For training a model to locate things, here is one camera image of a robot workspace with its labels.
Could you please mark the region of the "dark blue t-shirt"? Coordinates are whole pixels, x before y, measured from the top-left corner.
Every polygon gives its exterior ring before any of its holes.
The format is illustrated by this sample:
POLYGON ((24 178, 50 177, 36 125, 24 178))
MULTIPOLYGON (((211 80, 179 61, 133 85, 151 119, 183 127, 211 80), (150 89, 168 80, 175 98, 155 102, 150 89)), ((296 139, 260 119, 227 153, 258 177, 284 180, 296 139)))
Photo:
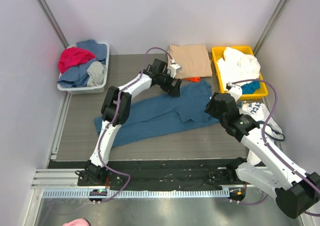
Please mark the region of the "dark blue t-shirt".
POLYGON ((218 119, 205 113, 212 95, 212 86, 201 80, 183 86, 180 97, 163 94, 132 104, 129 118, 112 147, 218 123, 218 119))

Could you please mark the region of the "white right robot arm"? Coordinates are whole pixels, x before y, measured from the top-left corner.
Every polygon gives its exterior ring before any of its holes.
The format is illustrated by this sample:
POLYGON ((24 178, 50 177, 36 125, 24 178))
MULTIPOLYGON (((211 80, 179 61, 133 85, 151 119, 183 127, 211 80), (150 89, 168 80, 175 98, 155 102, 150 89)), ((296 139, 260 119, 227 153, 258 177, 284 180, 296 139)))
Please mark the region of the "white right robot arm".
POLYGON ((249 160, 237 158, 228 166, 226 179, 243 181, 272 197, 279 209, 296 219, 320 200, 320 176, 295 164, 266 135, 250 116, 241 114, 233 94, 214 93, 205 112, 219 119, 225 131, 242 143, 268 167, 258 169, 249 160))

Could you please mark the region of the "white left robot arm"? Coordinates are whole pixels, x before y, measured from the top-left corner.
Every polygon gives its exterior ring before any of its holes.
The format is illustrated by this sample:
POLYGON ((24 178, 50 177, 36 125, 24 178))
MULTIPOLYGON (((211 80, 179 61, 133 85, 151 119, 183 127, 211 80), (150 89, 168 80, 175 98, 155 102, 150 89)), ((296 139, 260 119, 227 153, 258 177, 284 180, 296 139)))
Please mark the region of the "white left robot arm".
POLYGON ((129 118, 132 99, 154 85, 170 96, 179 97, 181 80, 175 76, 181 70, 173 59, 170 64, 155 59, 127 84, 108 89, 101 108, 101 132, 96 147, 84 169, 75 172, 79 186, 100 186, 107 180, 110 152, 119 129, 129 118))

